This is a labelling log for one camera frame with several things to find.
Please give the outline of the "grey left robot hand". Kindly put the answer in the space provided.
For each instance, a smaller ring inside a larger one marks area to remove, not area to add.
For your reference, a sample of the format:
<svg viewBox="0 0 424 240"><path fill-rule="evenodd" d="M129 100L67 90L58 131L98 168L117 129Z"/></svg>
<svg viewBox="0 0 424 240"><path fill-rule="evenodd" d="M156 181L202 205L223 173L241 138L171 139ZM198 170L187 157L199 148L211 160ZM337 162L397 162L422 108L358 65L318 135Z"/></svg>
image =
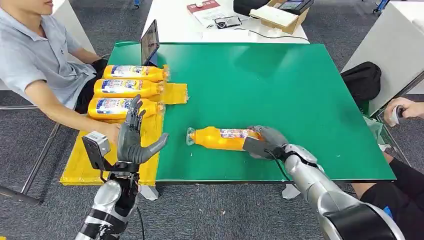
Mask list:
<svg viewBox="0 0 424 240"><path fill-rule="evenodd" d="M117 142L119 162L143 164L165 147L169 134L163 133L157 141L147 147L141 146L141 125L145 110L140 111L143 102L136 95L130 102L124 123L121 125Z"/></svg>

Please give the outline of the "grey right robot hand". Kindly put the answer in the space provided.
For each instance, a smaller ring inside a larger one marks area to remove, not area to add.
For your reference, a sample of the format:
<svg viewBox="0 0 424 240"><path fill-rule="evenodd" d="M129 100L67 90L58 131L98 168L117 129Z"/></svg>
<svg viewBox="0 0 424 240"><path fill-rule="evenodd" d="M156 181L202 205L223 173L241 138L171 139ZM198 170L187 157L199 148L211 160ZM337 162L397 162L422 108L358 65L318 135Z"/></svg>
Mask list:
<svg viewBox="0 0 424 240"><path fill-rule="evenodd" d="M253 130L262 137L262 140L247 137L242 149L256 159L281 160L285 156L287 139L278 130L262 125L252 125L248 129Z"/></svg>

